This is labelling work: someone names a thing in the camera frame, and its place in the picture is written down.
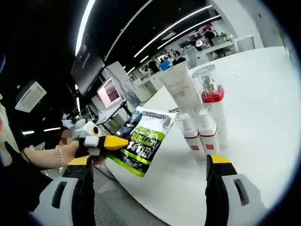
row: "person's hand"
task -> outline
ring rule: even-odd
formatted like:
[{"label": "person's hand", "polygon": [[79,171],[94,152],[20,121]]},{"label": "person's hand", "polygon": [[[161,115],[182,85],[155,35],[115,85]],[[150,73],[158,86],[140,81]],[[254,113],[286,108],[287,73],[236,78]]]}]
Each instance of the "person's hand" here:
[{"label": "person's hand", "polygon": [[[77,149],[79,148],[78,141],[72,141],[68,145],[63,145],[59,147],[59,154],[61,156],[64,166],[67,166],[74,158]],[[93,165],[99,165],[104,162],[104,157],[92,157]]]}]

